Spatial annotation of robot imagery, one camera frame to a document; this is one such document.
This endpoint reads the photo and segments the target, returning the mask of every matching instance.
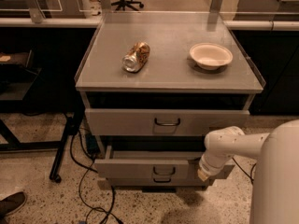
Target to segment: gray tabletop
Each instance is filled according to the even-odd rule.
[[[121,59],[138,41],[149,44],[150,55],[142,70],[132,74],[121,69]],[[202,71],[189,56],[197,43],[222,45],[233,53],[233,61],[214,73]],[[263,88],[215,14],[133,12],[107,14],[77,90],[259,93]]]

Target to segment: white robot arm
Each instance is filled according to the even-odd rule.
[[[234,155],[257,160],[250,224],[299,223],[299,120],[271,133],[245,135],[237,127],[209,133],[198,176],[206,180]]]

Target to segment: soda can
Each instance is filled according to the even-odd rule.
[[[122,69],[128,72],[138,72],[148,61],[150,46],[146,42],[137,42],[122,58]]]

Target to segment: floor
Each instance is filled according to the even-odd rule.
[[[143,10],[149,11],[208,11],[211,2],[142,1],[145,4]],[[236,4],[237,0],[224,0],[222,9],[228,17],[233,14]],[[0,113],[0,119],[22,142],[60,140],[65,125],[64,114],[25,116]],[[268,133],[294,119],[298,117],[251,116],[241,128],[245,133]],[[85,147],[84,137],[89,131],[84,124],[80,133]],[[0,146],[5,142],[0,136]],[[105,216],[103,213],[87,205],[108,210],[112,202],[110,185],[98,174],[86,173],[85,168],[75,164],[71,150],[77,161],[86,166],[92,164],[82,150],[80,135],[70,136],[59,172],[62,178],[59,184],[49,179],[55,150],[0,153],[0,200],[17,191],[24,191],[27,195],[26,204],[6,217],[10,224],[83,224],[86,220],[88,223],[106,223],[100,222]],[[247,158],[235,159],[247,172],[255,163]],[[235,167],[227,179],[218,179],[207,189],[186,187],[176,188],[175,192],[148,193],[136,187],[115,187],[112,213],[126,224],[245,224],[249,223],[251,192],[250,180]],[[107,223],[120,222],[110,217]]]

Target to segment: white bowl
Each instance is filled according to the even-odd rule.
[[[216,70],[233,60],[233,54],[230,50],[213,43],[194,45],[190,49],[190,55],[198,66],[206,70]]]

